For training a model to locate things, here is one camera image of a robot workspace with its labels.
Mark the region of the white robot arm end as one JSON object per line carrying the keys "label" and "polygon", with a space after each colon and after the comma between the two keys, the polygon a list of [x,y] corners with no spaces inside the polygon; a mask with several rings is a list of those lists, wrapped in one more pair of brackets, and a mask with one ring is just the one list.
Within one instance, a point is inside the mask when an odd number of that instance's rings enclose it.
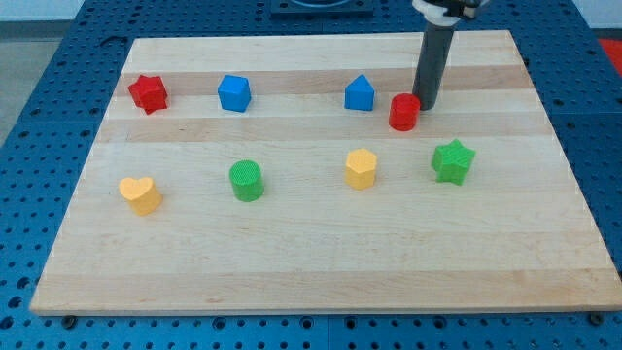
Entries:
{"label": "white robot arm end", "polygon": [[436,26],[455,26],[460,20],[477,18],[490,0],[412,0],[412,6],[428,23]]}

